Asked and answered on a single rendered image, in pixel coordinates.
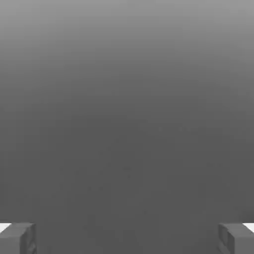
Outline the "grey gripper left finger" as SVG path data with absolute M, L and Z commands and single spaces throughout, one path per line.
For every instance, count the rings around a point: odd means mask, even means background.
M 36 224 L 0 222 L 0 254 L 37 254 Z

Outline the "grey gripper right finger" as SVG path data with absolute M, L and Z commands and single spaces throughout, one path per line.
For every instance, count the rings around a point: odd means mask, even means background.
M 254 254 L 254 223 L 220 223 L 219 254 Z

